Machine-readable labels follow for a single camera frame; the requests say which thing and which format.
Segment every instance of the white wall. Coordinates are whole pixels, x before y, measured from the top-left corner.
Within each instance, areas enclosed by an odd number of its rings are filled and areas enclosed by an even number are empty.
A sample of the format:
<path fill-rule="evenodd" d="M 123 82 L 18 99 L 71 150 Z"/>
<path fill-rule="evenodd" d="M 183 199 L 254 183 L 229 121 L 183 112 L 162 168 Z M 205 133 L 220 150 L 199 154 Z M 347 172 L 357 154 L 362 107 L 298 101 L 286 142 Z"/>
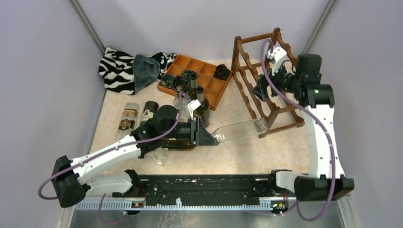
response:
<path fill-rule="evenodd" d="M 103 96 L 101 54 L 67 0 L 0 3 L 0 227 L 49 228 L 37 195 L 55 160 L 86 153 Z M 55 196 L 51 185 L 44 193 Z"/>
<path fill-rule="evenodd" d="M 80 0 L 105 46 L 129 54 L 160 51 L 200 59 L 231 58 L 236 36 L 282 29 L 294 53 L 303 50 L 327 0 Z M 250 48 L 258 57 L 260 43 Z"/>
<path fill-rule="evenodd" d="M 402 10 L 339 1 L 311 50 L 334 89 L 338 153 L 365 228 L 403 227 Z"/>

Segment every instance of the gray cloth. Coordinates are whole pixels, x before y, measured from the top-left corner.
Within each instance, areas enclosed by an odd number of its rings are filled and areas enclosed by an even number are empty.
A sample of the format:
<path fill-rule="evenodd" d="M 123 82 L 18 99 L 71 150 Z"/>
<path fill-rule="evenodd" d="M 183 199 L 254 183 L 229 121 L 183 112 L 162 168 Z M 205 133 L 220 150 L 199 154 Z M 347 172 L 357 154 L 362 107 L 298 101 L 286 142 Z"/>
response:
<path fill-rule="evenodd" d="M 134 93 L 155 82 L 160 74 L 160 64 L 143 55 L 136 55 L 133 62 Z"/>

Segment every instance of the bottle neck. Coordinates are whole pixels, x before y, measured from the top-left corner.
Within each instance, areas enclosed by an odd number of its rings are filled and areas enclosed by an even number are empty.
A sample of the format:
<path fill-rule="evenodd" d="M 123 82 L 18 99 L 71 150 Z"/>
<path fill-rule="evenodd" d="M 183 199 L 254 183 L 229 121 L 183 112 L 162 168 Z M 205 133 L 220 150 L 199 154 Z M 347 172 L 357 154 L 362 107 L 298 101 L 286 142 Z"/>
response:
<path fill-rule="evenodd" d="M 195 80 L 191 79 L 191 80 L 190 80 L 190 83 L 191 83 L 191 87 L 192 87 L 193 89 L 196 89 L 196 88 L 197 88 L 197 86 L 198 86 L 198 84 L 197 84 L 197 79 L 195 79 Z"/>
<path fill-rule="evenodd" d="M 204 101 L 204 92 L 201 93 L 201 94 L 197 93 L 197 99 L 198 99 L 200 102 Z"/>

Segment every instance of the wooden rack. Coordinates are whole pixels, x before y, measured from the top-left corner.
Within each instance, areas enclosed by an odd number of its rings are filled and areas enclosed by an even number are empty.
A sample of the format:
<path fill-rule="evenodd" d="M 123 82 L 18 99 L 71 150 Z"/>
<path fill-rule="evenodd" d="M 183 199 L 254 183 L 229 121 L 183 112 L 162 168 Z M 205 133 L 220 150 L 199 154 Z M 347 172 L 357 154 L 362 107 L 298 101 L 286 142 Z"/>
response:
<path fill-rule="evenodd" d="M 290 59 L 290 61 L 292 62 L 292 64 L 294 66 L 297 66 L 298 58 L 294 57 L 292 55 L 290 45 L 284 43 L 284 41 L 283 41 L 283 39 L 281 37 L 281 33 L 280 33 L 279 28 L 275 28 L 274 31 L 271 32 L 271 33 L 267 33 L 267 34 L 263 34 L 263 35 L 259 35 L 259 36 L 254 36 L 254 37 L 249 37 L 249 38 L 241 38 L 240 36 L 235 37 L 234 52 L 233 52 L 233 55 L 232 55 L 232 64 L 231 64 L 231 70 L 233 72 L 234 80 L 235 80 L 235 82 L 236 82 L 236 84 L 238 86 L 238 89 L 240 90 L 240 93 L 242 95 L 243 101 L 245 102 L 246 107 L 248 108 L 250 116 L 253 119 L 257 118 L 257 115 L 256 115 L 255 111 L 253 111 L 251 106 L 250 106 L 249 98 L 245 95 L 245 90 L 244 90 L 241 82 L 238 79 L 237 72 L 240 73 L 240 76 L 241 76 L 243 82 L 245 83 L 247 91 L 249 92 L 250 96 L 252 97 L 253 103 L 255 104 L 260 116 L 262 118 L 266 119 L 266 122 L 267 122 L 267 125 L 268 125 L 268 131 L 265 132 L 265 133 L 260 134 L 259 138 L 263 138 L 268 134 L 283 131 L 283 130 L 288 129 L 288 128 L 301 127 L 301 126 L 304 125 L 304 119 L 302 119 L 300 116 L 298 116 L 298 114 L 295 112 L 296 107 L 294 107 L 291 104 L 285 102 L 287 106 L 284 107 L 284 108 L 280 108 L 270 99 L 270 97 L 267 99 L 266 102 L 262 102 L 261 100 L 259 100 L 252 93 L 253 85 L 247 79 L 245 70 L 250 71 L 250 73 L 252 74 L 255 82 L 257 83 L 259 75 L 258 75 L 258 71 L 257 71 L 256 67 L 261 67 L 261 64 L 260 64 L 260 62 L 255 63 L 255 64 L 251 64 L 250 57 L 249 57 L 248 53 L 243 50 L 242 44 L 249 43 L 249 42 L 254 42 L 254 41 L 258 41 L 258 40 L 263 40 L 263 39 L 268 39 L 268 38 L 271 39 L 271 41 L 273 42 L 273 45 L 275 45 L 278 42 L 279 45 L 287 52 L 287 56 Z M 241 66 L 240 65 L 239 54 L 241 54 L 243 60 L 246 63 L 246 66 Z M 269 70 L 270 69 L 269 63 L 265 62 L 265 65 L 266 65 L 266 69 Z M 262 109 L 262 104 L 267 104 L 269 106 L 270 114 L 268 116 L 266 116 L 264 114 L 263 109 Z M 282 126 L 282 127 L 271 129 L 271 127 L 272 127 L 275 119 L 277 118 L 277 116 L 279 114 L 281 114 L 281 113 L 287 113 L 287 112 L 291 113 L 291 115 L 293 116 L 295 122 L 292 123 L 292 124 L 289 124 L 289 125 L 285 125 L 285 126 Z"/>

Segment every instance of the table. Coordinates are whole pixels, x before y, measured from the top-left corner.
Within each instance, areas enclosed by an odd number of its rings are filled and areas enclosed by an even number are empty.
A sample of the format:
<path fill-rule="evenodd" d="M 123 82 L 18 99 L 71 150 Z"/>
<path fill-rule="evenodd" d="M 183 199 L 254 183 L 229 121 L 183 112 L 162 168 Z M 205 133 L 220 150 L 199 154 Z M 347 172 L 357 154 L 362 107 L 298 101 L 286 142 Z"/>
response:
<path fill-rule="evenodd" d="M 225 64 L 228 68 L 231 65 L 231 60 L 205 61 L 215 65 Z M 158 91 L 156 82 L 136 95 L 107 91 L 90 152 L 116 142 L 115 134 L 127 102 L 138 103 L 143 108 L 145 102 L 149 100 L 156 101 L 162 106 L 171 105 L 173 99 L 173 96 Z M 285 106 L 278 97 L 274 101 L 282 107 Z M 268 114 L 270 111 L 267 108 L 264 112 Z M 213 132 L 221 126 L 250 119 L 250 114 L 232 79 L 217 110 L 210 112 L 210 125 L 207 130 Z M 291 114 L 284 113 L 278 116 L 273 127 L 290 123 L 292 123 Z M 104 171 L 103 174 L 120 173 L 127 169 L 133 169 L 139 174 L 249 174 L 270 173 L 274 169 L 307 173 L 309 150 L 306 129 L 303 126 L 270 134 L 263 139 L 252 136 L 218 146 L 199 146 L 193 151 L 171 151 L 168 152 L 168 161 L 164 166 L 156 164 L 147 156 L 145 159 L 131 159 Z"/>

